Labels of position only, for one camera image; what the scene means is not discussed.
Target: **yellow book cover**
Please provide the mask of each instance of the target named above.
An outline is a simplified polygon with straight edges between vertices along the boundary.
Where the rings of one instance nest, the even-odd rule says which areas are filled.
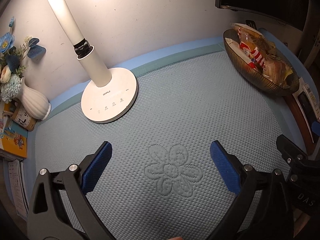
[[[0,103],[0,149],[11,154],[27,157],[27,138],[11,129],[12,120],[5,112],[11,112],[13,103]]]

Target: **vase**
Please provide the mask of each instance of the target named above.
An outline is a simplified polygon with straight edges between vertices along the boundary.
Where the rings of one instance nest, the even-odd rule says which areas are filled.
[[[21,78],[21,88],[17,98],[21,101],[27,112],[35,119],[44,120],[51,111],[51,104],[39,91],[28,87]]]

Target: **textured fabric surface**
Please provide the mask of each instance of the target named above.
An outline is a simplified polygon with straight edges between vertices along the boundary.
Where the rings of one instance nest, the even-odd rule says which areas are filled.
[[[91,122],[78,103],[36,134],[37,171],[62,171],[104,140],[112,144],[113,156],[87,198],[117,240],[206,239],[235,197],[211,160],[213,140],[258,171],[288,172],[276,149],[281,129],[271,109],[226,52],[175,63],[138,83],[136,102],[117,121]],[[80,229],[65,192],[62,198]]]

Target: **lamp tube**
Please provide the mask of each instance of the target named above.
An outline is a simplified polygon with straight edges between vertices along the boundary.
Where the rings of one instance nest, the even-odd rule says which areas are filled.
[[[72,45],[75,46],[80,44],[81,41],[85,41],[66,1],[48,0],[48,2]],[[90,47],[87,55],[84,55],[83,57],[78,56],[77,59],[97,87],[103,87],[110,82],[112,77],[110,70],[108,70],[103,63],[93,46]]]

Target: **blue gripper pad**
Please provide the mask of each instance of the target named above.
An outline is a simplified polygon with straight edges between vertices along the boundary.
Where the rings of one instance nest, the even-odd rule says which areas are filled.
[[[210,145],[210,155],[229,191],[240,193],[240,177],[217,141]]]
[[[315,121],[312,123],[311,130],[317,135],[320,136],[320,123]]]
[[[87,194],[94,190],[98,180],[100,179],[104,169],[112,157],[112,145],[107,142],[97,153],[88,168],[82,175],[81,190],[83,194]]]

